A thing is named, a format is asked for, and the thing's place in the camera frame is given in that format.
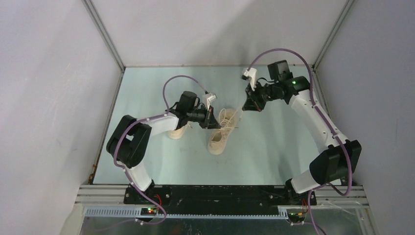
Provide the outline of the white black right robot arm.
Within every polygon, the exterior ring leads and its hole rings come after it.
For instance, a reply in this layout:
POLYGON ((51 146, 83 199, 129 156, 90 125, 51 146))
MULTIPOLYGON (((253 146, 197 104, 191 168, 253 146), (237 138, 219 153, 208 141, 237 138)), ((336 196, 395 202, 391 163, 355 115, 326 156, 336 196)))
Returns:
POLYGON ((331 183, 343 177, 350 178, 362 150, 357 140, 349 140, 328 117, 314 98, 311 84, 304 76, 294 77, 286 61, 268 65, 272 83, 262 86, 257 70, 248 67, 242 79, 248 80, 244 111, 261 112, 267 102, 284 100, 303 120, 318 150, 318 156, 309 169, 288 181, 285 200, 292 205, 304 199, 304 192, 331 183))

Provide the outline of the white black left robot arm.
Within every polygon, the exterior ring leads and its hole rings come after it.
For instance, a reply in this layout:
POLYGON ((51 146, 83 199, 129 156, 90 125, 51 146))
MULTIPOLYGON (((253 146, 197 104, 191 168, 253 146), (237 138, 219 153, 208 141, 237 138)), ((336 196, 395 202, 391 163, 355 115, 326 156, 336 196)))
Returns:
POLYGON ((184 91, 179 101, 160 115, 136 119, 125 115, 110 136, 106 151, 114 164, 120 167, 130 184, 135 186, 136 198, 143 204, 154 200, 153 180, 142 162, 151 137, 169 131, 177 131, 189 122, 195 122, 203 129, 219 129, 214 117, 212 102, 216 95, 206 92, 201 98, 195 93, 184 91))

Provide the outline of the beige sneaker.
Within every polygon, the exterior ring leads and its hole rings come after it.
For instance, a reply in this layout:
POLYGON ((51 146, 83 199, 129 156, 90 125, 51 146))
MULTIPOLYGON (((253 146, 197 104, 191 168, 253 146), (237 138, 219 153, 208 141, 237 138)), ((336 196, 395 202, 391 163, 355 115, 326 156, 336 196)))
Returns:
POLYGON ((168 135, 169 138, 171 138, 173 140, 178 140, 178 139, 183 137, 183 135, 185 134, 187 128, 188 128, 188 125, 185 125, 185 126, 181 127, 180 129, 168 131, 167 135, 168 135))
POLYGON ((214 129, 207 144, 207 149, 212 155, 220 155, 225 150, 227 141, 240 120, 240 110, 225 109, 219 112, 219 129, 214 129))

